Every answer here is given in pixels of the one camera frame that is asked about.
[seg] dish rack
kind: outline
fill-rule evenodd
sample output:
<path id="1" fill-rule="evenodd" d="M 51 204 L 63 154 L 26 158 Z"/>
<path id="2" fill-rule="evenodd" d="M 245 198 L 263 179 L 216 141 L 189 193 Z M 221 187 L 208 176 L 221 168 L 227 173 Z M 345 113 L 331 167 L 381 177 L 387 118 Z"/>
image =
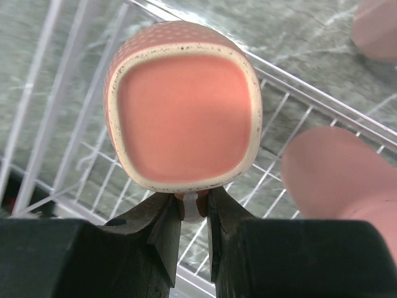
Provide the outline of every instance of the dish rack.
<path id="1" fill-rule="evenodd" d="M 111 147 L 100 112 L 96 119 L 102 117 L 102 121 L 94 121 L 95 125 L 92 128 L 92 118 L 102 109 L 102 86 L 107 66 L 120 46 L 132 14 L 139 13 L 146 25 L 183 18 L 155 2 L 124 1 L 115 17 L 87 94 L 81 101 L 81 109 L 74 129 L 70 131 L 65 151 L 59 152 L 62 159 L 58 171 L 52 183 L 48 183 L 40 179 L 40 170 L 47 157 L 58 116 L 65 108 L 65 93 L 75 65 L 70 61 L 82 49 L 88 32 L 88 20 L 95 11 L 95 0 L 81 0 L 79 3 L 26 168 L 17 167 L 13 163 L 13 157 L 32 101 L 31 91 L 45 59 L 61 4 L 62 1 L 52 1 L 50 4 L 2 156 L 0 203 L 10 173 L 14 173 L 20 177 L 22 183 L 11 217 L 77 217 L 102 225 L 152 193 L 137 186 L 123 172 Z M 290 140 L 311 127 L 336 125 L 354 131 L 377 153 L 394 165 L 397 164 L 396 132 L 253 53 L 245 50 L 245 54 L 256 67 L 261 80 L 264 99 L 261 149 L 247 174 L 225 188 L 254 215 L 284 219 L 300 216 L 282 186 L 279 164 Z M 88 185 L 92 184 L 92 180 L 97 181 L 98 187 L 89 189 Z M 115 180 L 123 183 L 114 184 L 112 181 Z M 33 199 L 37 189 L 41 190 L 42 194 Z M 179 252 L 175 291 L 184 289 L 184 292 L 200 293 L 198 297 L 215 297 L 215 288 L 208 282 L 208 252 L 202 249 L 207 240 L 205 225 L 204 222 L 198 226 L 182 226 L 181 243 L 184 244 Z"/>

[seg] black object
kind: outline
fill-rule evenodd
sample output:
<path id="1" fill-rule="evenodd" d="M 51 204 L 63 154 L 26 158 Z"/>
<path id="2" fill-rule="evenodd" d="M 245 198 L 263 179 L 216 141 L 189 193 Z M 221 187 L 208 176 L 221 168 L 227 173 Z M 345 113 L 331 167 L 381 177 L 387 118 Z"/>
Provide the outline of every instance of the black object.
<path id="1" fill-rule="evenodd" d="M 167 297 L 181 221 L 154 194 L 104 227 L 83 220 L 1 220 L 0 298 Z M 208 195 L 218 297 L 397 297 L 380 234 L 344 220 L 259 220 L 219 187 Z"/>

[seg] ceramic mug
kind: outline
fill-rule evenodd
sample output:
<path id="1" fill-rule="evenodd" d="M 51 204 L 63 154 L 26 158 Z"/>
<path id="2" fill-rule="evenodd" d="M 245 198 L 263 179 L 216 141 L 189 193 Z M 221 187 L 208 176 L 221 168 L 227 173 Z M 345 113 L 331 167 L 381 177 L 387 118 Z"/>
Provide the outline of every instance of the ceramic mug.
<path id="1" fill-rule="evenodd" d="M 122 45 L 105 79 L 104 109 L 121 165 L 152 191 L 227 184 L 259 148 L 256 72 L 232 41 L 202 25 L 157 23 Z"/>
<path id="2" fill-rule="evenodd" d="M 282 156 L 281 177 L 302 215 L 370 222 L 397 263 L 397 170 L 338 127 L 301 133 Z"/>

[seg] dotted pattern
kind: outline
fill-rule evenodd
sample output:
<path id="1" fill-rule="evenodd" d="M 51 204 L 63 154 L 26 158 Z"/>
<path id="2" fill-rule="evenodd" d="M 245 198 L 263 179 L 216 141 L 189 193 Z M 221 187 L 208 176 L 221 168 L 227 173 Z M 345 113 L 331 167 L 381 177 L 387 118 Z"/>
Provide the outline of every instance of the dotted pattern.
<path id="1" fill-rule="evenodd" d="M 180 44 L 183 47 L 184 43 L 213 43 L 214 45 L 222 45 L 224 47 L 232 48 L 235 51 L 242 53 L 242 51 L 228 38 L 218 33 L 217 31 L 206 26 L 198 25 L 183 20 L 160 22 L 143 29 L 135 34 L 132 38 L 127 40 L 115 54 L 110 63 L 109 70 L 105 79 L 104 94 L 108 94 L 110 88 L 110 78 L 118 70 L 120 64 L 128 57 L 151 47 L 158 47 L 168 44 Z M 111 139 L 112 132 L 110 131 L 110 123 L 107 115 L 108 98 L 104 96 L 105 118 L 106 125 Z"/>

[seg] unglazed rim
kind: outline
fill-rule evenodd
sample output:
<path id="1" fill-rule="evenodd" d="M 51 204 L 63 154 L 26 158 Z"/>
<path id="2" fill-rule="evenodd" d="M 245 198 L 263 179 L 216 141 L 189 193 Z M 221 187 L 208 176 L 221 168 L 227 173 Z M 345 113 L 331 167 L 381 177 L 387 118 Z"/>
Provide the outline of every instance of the unglazed rim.
<path id="1" fill-rule="evenodd" d="M 117 107 L 117 93 L 123 77 L 134 67 L 150 60 L 166 58 L 170 56 L 182 55 L 213 55 L 232 61 L 237 67 L 243 70 L 246 82 L 248 84 L 249 98 L 251 99 L 251 135 L 248 149 L 241 162 L 231 171 L 219 175 L 215 178 L 204 179 L 189 183 L 161 183 L 152 181 L 143 177 L 135 170 L 134 165 L 128 154 L 122 138 L 120 129 L 120 117 Z M 242 176 L 253 164 L 259 144 L 261 141 L 262 128 L 262 96 L 259 81 L 255 70 L 248 59 L 240 52 L 226 46 L 215 45 L 213 43 L 170 43 L 168 45 L 159 45 L 156 47 L 146 48 L 134 55 L 124 59 L 113 72 L 108 80 L 109 88 L 105 94 L 105 114 L 108 115 L 109 130 L 113 138 L 113 145 L 117 153 L 120 164 L 123 169 L 136 183 L 156 192 L 192 192 L 211 189 L 232 182 Z"/>

